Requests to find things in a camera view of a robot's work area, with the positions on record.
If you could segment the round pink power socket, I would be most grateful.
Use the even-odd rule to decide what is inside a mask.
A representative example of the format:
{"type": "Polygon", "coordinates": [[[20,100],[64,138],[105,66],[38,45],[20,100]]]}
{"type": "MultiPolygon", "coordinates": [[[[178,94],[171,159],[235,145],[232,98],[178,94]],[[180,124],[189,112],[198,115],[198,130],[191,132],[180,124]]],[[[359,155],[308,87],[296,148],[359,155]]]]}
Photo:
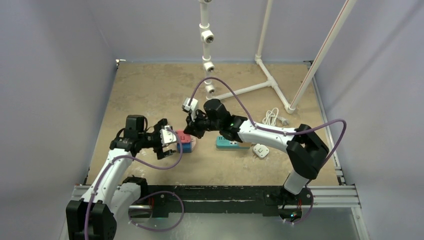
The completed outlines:
{"type": "Polygon", "coordinates": [[[191,137],[191,148],[194,149],[197,143],[197,139],[195,137],[191,137]]]}

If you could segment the pink square plug adapter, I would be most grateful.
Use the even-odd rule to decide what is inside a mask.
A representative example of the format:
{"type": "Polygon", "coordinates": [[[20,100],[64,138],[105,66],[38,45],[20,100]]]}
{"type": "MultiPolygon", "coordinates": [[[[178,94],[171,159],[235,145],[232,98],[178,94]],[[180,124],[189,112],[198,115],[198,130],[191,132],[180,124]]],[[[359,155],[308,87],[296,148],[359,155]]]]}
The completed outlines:
{"type": "Polygon", "coordinates": [[[189,144],[192,142],[192,136],[184,133],[183,130],[177,130],[176,133],[182,144],[189,144]]]}

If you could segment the teal power strip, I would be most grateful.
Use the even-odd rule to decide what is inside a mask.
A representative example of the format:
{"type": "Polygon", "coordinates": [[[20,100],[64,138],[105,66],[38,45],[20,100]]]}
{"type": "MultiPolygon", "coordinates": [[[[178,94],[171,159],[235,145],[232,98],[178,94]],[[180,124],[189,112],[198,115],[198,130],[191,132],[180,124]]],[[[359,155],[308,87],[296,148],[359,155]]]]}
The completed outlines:
{"type": "Polygon", "coordinates": [[[215,146],[217,149],[231,149],[231,150],[242,150],[249,148],[241,148],[238,146],[237,141],[230,141],[223,136],[217,136],[215,141],[215,146]]]}

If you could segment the white square wall adapter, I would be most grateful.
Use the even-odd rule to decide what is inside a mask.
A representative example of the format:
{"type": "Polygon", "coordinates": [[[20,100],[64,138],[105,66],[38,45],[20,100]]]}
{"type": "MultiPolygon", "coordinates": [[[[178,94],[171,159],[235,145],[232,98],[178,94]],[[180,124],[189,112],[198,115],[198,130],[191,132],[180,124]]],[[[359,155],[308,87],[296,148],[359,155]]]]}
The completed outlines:
{"type": "Polygon", "coordinates": [[[265,158],[270,153],[267,146],[259,143],[253,147],[252,151],[260,159],[265,158]]]}

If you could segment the blue cube socket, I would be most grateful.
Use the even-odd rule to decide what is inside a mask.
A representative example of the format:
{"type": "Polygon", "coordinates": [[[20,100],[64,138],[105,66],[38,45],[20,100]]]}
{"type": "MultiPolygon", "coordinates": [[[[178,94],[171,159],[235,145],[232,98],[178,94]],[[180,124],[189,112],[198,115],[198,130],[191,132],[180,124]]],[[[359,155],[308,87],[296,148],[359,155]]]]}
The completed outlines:
{"type": "Polygon", "coordinates": [[[180,146],[179,143],[176,144],[177,152],[183,152],[183,153],[191,153],[193,151],[193,145],[192,143],[182,143],[180,146]]]}

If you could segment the tan cube plug adapter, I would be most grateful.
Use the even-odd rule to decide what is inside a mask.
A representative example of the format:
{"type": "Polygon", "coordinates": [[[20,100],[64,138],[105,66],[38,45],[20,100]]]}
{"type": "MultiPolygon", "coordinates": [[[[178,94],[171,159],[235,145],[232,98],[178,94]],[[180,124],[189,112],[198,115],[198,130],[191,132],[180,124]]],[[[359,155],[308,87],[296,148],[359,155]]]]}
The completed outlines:
{"type": "Polygon", "coordinates": [[[239,142],[238,146],[243,149],[249,149],[252,144],[250,142],[239,142]]]}

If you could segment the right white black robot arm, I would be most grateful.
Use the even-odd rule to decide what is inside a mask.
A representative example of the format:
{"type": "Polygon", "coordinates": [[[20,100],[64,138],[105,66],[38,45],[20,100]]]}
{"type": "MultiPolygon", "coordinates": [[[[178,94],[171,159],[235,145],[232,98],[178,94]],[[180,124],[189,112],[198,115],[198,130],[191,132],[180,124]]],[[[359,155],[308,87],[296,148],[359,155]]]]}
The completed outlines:
{"type": "Polygon", "coordinates": [[[315,180],[330,152],[321,138],[306,124],[279,128],[252,122],[231,114],[218,99],[198,107],[196,99],[186,98],[181,106],[188,114],[184,133],[201,139],[205,132],[217,131],[229,141],[260,144],[286,153],[293,170],[286,178],[280,196],[288,204],[300,198],[301,190],[315,180]]]}

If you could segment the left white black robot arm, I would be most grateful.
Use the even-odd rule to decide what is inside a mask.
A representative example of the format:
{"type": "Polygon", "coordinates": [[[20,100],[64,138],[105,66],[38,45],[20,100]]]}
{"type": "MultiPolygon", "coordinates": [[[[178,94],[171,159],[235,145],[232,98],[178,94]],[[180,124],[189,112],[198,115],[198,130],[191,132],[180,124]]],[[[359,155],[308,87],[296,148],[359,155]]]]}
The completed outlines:
{"type": "Polygon", "coordinates": [[[176,143],[178,136],[166,118],[160,119],[148,131],[143,115],[128,115],[125,126],[110,142],[107,158],[89,189],[66,206],[68,237],[71,240],[112,240],[117,222],[130,204],[146,203],[149,199],[147,181],[142,177],[122,177],[137,154],[153,149],[157,159],[169,157],[174,150],[164,150],[176,143]]]}

